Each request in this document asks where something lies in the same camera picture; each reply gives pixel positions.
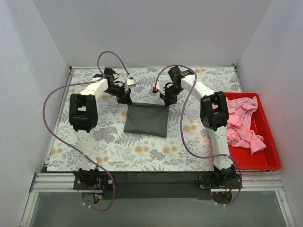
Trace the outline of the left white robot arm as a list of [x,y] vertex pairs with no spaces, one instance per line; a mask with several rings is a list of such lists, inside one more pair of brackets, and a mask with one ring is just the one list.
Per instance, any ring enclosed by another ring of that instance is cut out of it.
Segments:
[[112,68],[105,68],[103,74],[96,74],[94,82],[89,84],[78,94],[71,94],[69,108],[69,122],[72,125],[77,139],[81,165],[76,173],[79,182],[90,189],[100,189],[105,182],[99,176],[94,151],[94,129],[98,123],[97,100],[102,93],[115,96],[120,104],[132,104],[131,88],[136,86],[135,80],[130,77],[120,84],[115,77],[117,73]]

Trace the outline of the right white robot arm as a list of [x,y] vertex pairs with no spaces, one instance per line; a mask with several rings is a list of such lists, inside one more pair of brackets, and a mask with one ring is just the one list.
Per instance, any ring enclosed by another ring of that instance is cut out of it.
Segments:
[[[212,158],[214,160],[214,172],[210,180],[218,187],[225,188],[236,177],[235,165],[227,142],[229,112],[225,93],[215,92],[198,81],[197,74],[192,69],[186,67],[185,71],[181,71],[180,67],[181,65],[169,65],[168,75],[171,82],[165,84],[163,88],[156,87],[156,89],[160,92],[160,98],[164,101],[165,106],[176,104],[180,92],[188,91],[180,118],[182,143],[190,155],[199,159]],[[212,143],[213,155],[211,156],[196,155],[186,145],[183,134],[183,116],[190,96],[195,97],[200,103],[200,120],[207,129]]]

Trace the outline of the dark grey t shirt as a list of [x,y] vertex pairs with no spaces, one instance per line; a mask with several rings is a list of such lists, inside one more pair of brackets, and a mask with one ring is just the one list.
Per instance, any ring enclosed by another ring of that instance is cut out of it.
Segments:
[[169,107],[132,103],[128,106],[124,132],[165,138],[168,131]]

